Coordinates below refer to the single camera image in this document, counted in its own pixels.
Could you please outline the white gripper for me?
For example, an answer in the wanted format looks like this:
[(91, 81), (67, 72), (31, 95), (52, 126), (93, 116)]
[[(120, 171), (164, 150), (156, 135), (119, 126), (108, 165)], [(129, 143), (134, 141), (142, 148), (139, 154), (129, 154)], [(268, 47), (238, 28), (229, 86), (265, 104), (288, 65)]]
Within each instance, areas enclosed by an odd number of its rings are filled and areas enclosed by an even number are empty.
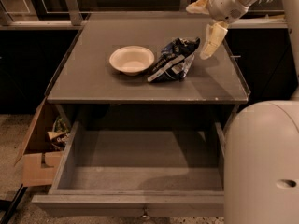
[(197, 0), (186, 7), (191, 14), (205, 14), (215, 21), (206, 26), (200, 58), (209, 59), (221, 45), (228, 32), (228, 23), (236, 22), (248, 12), (239, 0)]

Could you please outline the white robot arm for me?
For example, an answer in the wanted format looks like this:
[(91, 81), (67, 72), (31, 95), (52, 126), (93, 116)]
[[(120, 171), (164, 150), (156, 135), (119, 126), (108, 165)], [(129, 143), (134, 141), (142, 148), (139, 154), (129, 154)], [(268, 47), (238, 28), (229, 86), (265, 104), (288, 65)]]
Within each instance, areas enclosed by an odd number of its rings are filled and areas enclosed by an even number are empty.
[[(200, 57), (210, 58), (228, 26), (257, 0), (197, 0), (209, 15)], [(283, 0), (293, 57), (299, 59), (299, 0)], [(299, 100), (265, 101), (238, 113), (225, 134), (224, 224), (299, 224)]]

